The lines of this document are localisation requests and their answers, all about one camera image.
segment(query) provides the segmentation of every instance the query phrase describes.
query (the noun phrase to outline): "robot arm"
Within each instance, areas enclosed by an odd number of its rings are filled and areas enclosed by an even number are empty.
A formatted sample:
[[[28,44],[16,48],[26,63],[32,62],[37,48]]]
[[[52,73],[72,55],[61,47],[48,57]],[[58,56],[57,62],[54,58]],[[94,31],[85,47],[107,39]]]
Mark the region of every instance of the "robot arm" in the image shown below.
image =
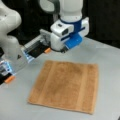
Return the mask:
[[[82,37],[88,34],[89,19],[82,20],[83,0],[40,0],[40,6],[47,13],[51,7],[50,13],[54,14],[56,4],[53,4],[53,1],[60,6],[58,10],[60,20],[51,26],[51,48],[57,51],[67,51],[79,45]]]
[[[20,15],[9,9],[0,0],[0,47],[3,49],[14,72],[23,68],[27,62],[17,38],[7,35],[21,24]]]

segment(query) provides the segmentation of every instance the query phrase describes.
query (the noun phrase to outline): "blue object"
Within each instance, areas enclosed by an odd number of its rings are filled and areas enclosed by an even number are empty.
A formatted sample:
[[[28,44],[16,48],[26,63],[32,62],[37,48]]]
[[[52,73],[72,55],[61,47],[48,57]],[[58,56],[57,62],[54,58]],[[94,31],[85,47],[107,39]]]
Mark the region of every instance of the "blue object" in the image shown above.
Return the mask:
[[[76,33],[70,36],[70,39],[67,40],[64,44],[68,49],[72,49],[73,47],[79,45],[82,42],[82,37]]]

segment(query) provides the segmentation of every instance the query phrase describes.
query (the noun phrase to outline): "cloth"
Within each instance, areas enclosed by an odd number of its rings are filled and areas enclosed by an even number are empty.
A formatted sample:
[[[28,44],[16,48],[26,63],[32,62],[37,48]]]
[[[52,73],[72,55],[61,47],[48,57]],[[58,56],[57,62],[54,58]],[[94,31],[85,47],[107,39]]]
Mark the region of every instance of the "cloth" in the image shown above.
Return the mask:
[[[28,102],[93,114],[98,89],[98,66],[46,61]]]

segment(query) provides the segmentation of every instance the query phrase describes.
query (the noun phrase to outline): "table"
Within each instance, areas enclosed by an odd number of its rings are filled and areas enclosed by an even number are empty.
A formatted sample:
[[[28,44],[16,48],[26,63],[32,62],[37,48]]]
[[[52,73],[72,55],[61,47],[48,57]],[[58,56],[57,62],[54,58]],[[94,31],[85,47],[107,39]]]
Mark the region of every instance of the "table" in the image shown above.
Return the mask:
[[[99,89],[95,113],[88,115],[27,103],[46,60],[96,63]],[[0,86],[0,120],[118,120],[120,116],[120,50],[92,39],[65,54],[51,52],[33,60],[9,85]]]

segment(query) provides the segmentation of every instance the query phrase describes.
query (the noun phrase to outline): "gray table surface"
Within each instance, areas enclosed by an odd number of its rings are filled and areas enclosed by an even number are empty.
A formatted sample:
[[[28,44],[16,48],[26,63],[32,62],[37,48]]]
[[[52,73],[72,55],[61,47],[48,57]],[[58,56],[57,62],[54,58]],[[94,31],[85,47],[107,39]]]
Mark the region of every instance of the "gray table surface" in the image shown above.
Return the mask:
[[[27,103],[35,79],[46,60],[99,65],[99,89],[93,115]],[[11,84],[0,86],[0,120],[118,120],[119,116],[120,50],[88,38],[66,54],[42,54],[21,70]]]

